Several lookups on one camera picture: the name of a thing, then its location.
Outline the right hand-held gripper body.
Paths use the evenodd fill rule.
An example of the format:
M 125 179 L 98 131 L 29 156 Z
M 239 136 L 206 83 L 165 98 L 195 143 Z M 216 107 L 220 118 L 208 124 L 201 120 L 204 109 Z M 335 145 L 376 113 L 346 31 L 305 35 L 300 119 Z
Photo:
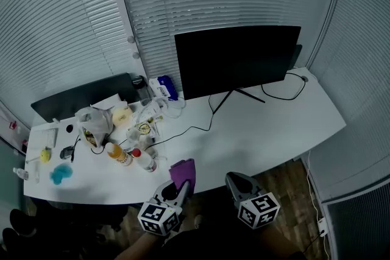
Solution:
M 280 205 L 273 195 L 257 195 L 239 202 L 237 218 L 252 230 L 259 229 L 272 223 L 280 210 Z

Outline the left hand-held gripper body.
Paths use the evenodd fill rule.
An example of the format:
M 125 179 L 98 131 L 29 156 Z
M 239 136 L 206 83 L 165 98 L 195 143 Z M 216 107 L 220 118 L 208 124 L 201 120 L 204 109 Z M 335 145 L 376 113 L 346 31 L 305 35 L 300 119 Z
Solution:
M 174 200 L 179 191 L 174 184 Z M 138 221 L 145 232 L 158 236 L 167 236 L 179 228 L 182 207 L 175 207 L 174 200 L 152 203 L 151 199 L 144 202 L 139 213 Z

